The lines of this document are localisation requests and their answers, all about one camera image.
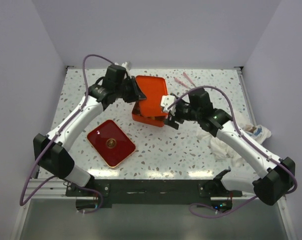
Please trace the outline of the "orange compartment cookie box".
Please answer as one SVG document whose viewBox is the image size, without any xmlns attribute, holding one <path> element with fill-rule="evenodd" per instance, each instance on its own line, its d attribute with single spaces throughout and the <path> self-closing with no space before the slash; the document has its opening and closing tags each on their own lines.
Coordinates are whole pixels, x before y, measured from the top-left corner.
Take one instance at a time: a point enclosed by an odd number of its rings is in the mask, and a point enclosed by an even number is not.
<svg viewBox="0 0 302 240">
<path fill-rule="evenodd" d="M 145 117 L 141 114 L 140 112 L 140 107 L 139 104 L 136 103 L 134 105 L 134 108 L 132 109 L 132 119 L 136 122 L 140 122 L 143 124 L 147 124 L 147 125 L 151 125 L 151 126 L 155 126 L 155 127 L 163 127 L 164 124 L 164 120 L 165 120 L 165 116 L 152 116 L 152 117 Z"/>
</svg>

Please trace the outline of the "orange box lid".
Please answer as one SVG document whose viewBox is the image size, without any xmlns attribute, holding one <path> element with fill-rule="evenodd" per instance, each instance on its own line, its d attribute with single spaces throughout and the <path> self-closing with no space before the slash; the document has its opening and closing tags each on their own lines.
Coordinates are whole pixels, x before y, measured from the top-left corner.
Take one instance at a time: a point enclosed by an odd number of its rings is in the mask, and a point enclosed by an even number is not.
<svg viewBox="0 0 302 240">
<path fill-rule="evenodd" d="M 162 112 L 160 105 L 162 96 L 168 95 L 165 79 L 156 76 L 138 75 L 137 84 L 143 94 L 145 100 L 139 101 L 140 112 L 144 117 L 164 117 L 167 114 Z"/>
</svg>

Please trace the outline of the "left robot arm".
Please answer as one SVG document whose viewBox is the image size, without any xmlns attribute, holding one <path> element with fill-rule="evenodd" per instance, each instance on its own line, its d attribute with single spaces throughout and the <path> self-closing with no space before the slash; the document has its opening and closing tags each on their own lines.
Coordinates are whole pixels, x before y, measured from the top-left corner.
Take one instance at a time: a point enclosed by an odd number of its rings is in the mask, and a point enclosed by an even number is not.
<svg viewBox="0 0 302 240">
<path fill-rule="evenodd" d="M 126 103 L 146 99 L 129 70 L 128 62 L 111 64 L 93 85 L 85 84 L 84 97 L 62 123 L 33 140 L 37 165 L 59 179 L 76 184 L 83 196 L 94 192 L 94 177 L 77 166 L 68 152 L 88 124 L 117 99 Z"/>
</svg>

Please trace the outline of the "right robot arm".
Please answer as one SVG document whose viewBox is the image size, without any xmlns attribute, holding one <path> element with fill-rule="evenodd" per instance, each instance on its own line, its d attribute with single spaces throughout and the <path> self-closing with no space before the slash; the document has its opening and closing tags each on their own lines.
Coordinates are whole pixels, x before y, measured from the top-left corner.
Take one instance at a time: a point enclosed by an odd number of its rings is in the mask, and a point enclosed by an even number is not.
<svg viewBox="0 0 302 240">
<path fill-rule="evenodd" d="M 254 193 L 263 203 L 272 206 L 282 196 L 297 189 L 296 164 L 264 148 L 238 127 L 234 115 L 213 107 L 209 93 L 196 87 L 186 93 L 189 101 L 174 94 L 164 95 L 160 106 L 168 114 L 165 124 L 178 129 L 184 121 L 197 122 L 202 130 L 221 140 L 240 155 L 255 171 L 257 178 L 245 180 L 243 175 L 228 170 L 213 184 L 218 196 L 230 191 Z"/>
</svg>

